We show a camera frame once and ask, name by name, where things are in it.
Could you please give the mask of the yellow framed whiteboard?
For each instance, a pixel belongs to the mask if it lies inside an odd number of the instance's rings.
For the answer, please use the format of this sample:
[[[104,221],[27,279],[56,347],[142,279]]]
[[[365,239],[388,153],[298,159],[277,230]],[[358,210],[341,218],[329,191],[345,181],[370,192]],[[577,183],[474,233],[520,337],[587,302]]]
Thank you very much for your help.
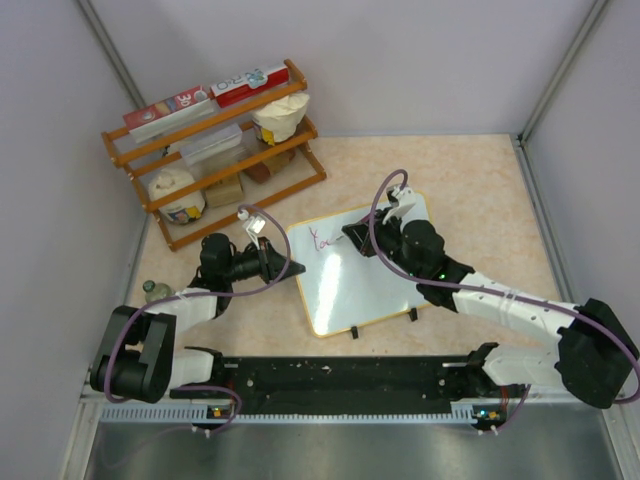
[[[364,218],[367,205],[291,225],[291,258],[306,267],[296,277],[313,334],[319,338],[421,309],[428,302],[377,257],[364,257],[347,237],[337,243],[341,227]]]

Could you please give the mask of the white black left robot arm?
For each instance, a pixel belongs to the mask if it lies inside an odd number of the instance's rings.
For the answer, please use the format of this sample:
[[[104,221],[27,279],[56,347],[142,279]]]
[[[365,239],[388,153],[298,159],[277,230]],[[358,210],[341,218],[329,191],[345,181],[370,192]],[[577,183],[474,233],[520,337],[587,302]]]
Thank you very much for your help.
[[[239,251],[224,234],[206,236],[200,265],[187,288],[140,308],[121,305],[113,310],[91,366],[90,387],[114,403],[153,404],[186,384],[205,396],[220,394],[227,374],[214,364],[214,355],[191,349],[176,359],[176,336],[220,317],[233,298],[261,293],[305,272],[290,251],[277,252],[265,237]]]

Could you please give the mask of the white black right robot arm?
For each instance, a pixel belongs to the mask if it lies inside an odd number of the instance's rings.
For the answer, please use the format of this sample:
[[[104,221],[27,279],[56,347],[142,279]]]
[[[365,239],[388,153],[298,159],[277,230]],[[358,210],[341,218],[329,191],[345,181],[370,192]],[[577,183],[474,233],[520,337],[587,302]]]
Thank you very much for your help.
[[[447,255],[427,220],[361,220],[342,231],[361,255],[378,257],[414,283],[428,303],[538,341],[536,347],[483,346],[470,355],[466,380],[474,393],[527,384],[564,389],[600,409],[624,403],[619,393],[639,372],[639,351],[606,303],[553,302],[497,283]]]

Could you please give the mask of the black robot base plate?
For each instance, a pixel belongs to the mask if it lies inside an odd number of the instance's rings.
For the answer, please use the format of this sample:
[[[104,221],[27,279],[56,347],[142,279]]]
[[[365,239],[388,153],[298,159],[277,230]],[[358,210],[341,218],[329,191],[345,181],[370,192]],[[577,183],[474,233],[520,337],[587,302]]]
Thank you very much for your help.
[[[173,399],[222,399],[226,387],[241,397],[245,415],[391,415],[449,413],[462,399],[515,399],[523,385],[496,385],[462,356],[224,357],[211,377],[172,389]]]

